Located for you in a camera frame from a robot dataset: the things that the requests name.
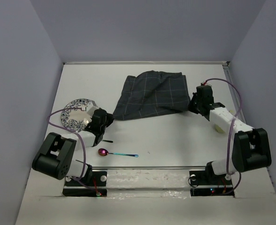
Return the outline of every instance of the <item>tabletop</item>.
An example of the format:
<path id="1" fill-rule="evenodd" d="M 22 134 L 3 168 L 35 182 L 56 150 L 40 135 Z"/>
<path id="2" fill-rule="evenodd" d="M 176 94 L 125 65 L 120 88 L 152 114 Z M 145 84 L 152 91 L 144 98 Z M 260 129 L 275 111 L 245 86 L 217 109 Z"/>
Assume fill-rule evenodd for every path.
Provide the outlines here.
<path id="1" fill-rule="evenodd" d="M 72 100 L 87 98 L 112 113 L 126 77 L 150 70 L 182 72 L 186 75 L 191 97 L 202 81 L 208 78 L 226 79 L 221 64 L 64 65 L 53 111 L 64 108 Z M 215 101 L 223 103 L 229 110 L 235 110 L 228 85 L 219 81 L 210 83 Z M 54 115 L 51 121 L 61 124 L 60 115 Z M 51 126 L 48 126 L 46 134 L 49 132 L 67 133 Z M 101 142 L 94 148 L 86 148 L 87 163 L 111 169 L 108 170 L 111 180 L 114 180 L 115 173 L 123 173 L 117 168 L 165 168 L 165 173 L 172 176 L 174 171 L 168 168 L 205 166 L 209 161 L 226 157 L 227 134 L 216 132 L 213 124 L 190 112 L 114 121 L 106 130 L 104 139 L 114 143 Z M 100 157 L 97 154 L 99 148 L 139 154 L 139 157 Z M 76 151 L 73 159 L 82 160 L 82 151 Z M 166 194 L 167 191 L 159 194 L 112 193 L 106 198 L 89 198 L 64 197 L 61 195 L 62 180 L 31 170 L 16 224 L 276 224 L 276 195 L 267 170 L 246 172 L 242 177 L 235 198 L 176 196 L 170 192 Z M 237 180 L 237 175 L 233 175 L 233 184 Z M 118 188 L 118 182 L 111 184 Z"/>

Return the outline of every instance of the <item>spoon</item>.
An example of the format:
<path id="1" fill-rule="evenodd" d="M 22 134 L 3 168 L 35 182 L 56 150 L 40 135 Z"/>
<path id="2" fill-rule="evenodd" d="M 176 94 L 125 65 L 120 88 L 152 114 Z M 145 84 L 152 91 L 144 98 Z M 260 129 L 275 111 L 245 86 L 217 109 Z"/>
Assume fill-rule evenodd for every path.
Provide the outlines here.
<path id="1" fill-rule="evenodd" d="M 106 156 L 108 154 L 119 155 L 119 156 L 133 156 L 133 157 L 139 156 L 139 155 L 123 154 L 123 153 L 111 153 L 111 152 L 108 152 L 108 150 L 106 150 L 106 149 L 99 149 L 98 153 L 100 156 Z"/>

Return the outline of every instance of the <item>plate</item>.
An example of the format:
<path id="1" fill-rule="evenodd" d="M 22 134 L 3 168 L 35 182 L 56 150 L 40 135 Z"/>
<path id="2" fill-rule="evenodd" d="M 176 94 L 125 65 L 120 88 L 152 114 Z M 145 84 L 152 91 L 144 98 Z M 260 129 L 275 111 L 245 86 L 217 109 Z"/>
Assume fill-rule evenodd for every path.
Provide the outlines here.
<path id="1" fill-rule="evenodd" d="M 80 98 L 69 102 L 64 109 L 66 108 L 81 108 L 88 105 L 90 102 L 89 99 Z M 61 113 L 61 123 L 65 128 L 81 131 L 91 122 L 91 116 L 86 112 L 81 111 L 80 109 L 74 110 L 64 110 Z"/>

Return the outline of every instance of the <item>dark cloth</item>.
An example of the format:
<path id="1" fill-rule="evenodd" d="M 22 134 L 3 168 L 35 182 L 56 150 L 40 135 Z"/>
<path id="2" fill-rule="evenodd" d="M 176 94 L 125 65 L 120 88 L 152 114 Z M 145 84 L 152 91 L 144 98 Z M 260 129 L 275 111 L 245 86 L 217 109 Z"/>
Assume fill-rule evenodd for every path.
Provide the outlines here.
<path id="1" fill-rule="evenodd" d="M 148 71 L 128 76 L 113 112 L 116 120 L 133 120 L 188 110 L 190 98 L 182 73 Z"/>

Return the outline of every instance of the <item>red spoon head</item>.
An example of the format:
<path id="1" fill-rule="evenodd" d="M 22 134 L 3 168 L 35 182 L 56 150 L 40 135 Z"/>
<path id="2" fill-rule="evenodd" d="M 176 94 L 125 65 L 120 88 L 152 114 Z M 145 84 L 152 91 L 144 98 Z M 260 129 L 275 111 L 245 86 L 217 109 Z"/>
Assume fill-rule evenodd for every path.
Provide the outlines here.
<path id="1" fill-rule="evenodd" d="M 106 156 L 107 154 L 109 154 L 106 149 L 99 149 L 98 153 L 100 156 Z"/>

